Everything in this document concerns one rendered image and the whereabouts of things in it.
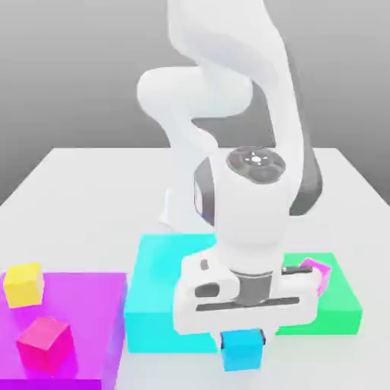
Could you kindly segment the large cyan box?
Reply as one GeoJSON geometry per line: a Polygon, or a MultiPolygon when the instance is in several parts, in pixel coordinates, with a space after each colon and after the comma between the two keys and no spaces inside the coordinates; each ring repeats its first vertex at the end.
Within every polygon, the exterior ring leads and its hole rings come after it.
{"type": "Polygon", "coordinates": [[[179,335],[173,325],[174,288],[183,257],[216,243],[212,234],[144,234],[124,307],[130,353],[217,352],[209,334],[179,335]]]}

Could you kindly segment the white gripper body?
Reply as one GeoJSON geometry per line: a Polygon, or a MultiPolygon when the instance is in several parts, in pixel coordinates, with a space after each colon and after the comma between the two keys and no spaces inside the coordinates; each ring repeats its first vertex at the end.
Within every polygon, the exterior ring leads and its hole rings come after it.
{"type": "Polygon", "coordinates": [[[312,323],[318,311],[318,271],[283,270],[275,292],[263,302],[244,306],[233,299],[197,297],[177,284],[174,329],[181,335],[261,329],[270,336],[284,326],[312,323]]]}

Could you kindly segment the small pink cube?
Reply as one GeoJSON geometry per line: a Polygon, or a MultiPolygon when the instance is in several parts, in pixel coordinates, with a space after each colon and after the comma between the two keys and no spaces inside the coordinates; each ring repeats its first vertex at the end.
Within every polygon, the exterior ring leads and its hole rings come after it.
{"type": "Polygon", "coordinates": [[[54,375],[75,348],[68,322],[38,317],[16,340],[23,365],[54,375]]]}

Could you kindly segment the large purple box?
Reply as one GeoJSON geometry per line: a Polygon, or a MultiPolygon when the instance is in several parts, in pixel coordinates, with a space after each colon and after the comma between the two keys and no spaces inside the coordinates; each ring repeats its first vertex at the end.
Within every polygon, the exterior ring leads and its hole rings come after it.
{"type": "Polygon", "coordinates": [[[0,390],[116,390],[124,273],[45,273],[41,305],[10,309],[0,274],[0,390]],[[38,317],[69,323],[75,349],[53,374],[25,367],[16,340],[38,317]]]}

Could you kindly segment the large green box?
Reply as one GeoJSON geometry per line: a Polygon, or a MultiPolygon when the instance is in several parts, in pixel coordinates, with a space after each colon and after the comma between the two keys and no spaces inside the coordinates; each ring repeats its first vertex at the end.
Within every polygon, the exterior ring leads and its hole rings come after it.
{"type": "Polygon", "coordinates": [[[278,336],[355,335],[363,309],[331,252],[285,253],[284,266],[298,266],[307,257],[331,267],[328,288],[318,300],[318,314],[311,324],[281,327],[278,336]]]}

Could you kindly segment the small magenta cube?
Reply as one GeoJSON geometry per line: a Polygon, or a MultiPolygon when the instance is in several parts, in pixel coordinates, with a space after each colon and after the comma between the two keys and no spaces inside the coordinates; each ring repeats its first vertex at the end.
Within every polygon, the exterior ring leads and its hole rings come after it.
{"type": "Polygon", "coordinates": [[[323,264],[317,260],[307,257],[300,265],[302,267],[311,267],[312,269],[316,269],[321,273],[321,282],[317,288],[318,298],[324,293],[324,291],[328,288],[328,283],[331,275],[331,266],[327,264],[323,264]]]}

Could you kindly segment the small yellow cube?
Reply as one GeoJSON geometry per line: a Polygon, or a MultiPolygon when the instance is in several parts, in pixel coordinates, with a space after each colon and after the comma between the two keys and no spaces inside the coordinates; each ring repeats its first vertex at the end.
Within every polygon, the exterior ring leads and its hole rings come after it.
{"type": "Polygon", "coordinates": [[[10,266],[5,274],[4,290],[9,308],[41,305],[44,279],[40,264],[10,266]]]}

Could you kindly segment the small blue cube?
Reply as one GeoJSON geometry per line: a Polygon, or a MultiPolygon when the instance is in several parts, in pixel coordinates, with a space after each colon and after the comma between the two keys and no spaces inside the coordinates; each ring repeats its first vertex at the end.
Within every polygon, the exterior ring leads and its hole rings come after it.
{"type": "Polygon", "coordinates": [[[259,369],[263,355],[260,329],[224,331],[221,351],[226,372],[259,369]]]}

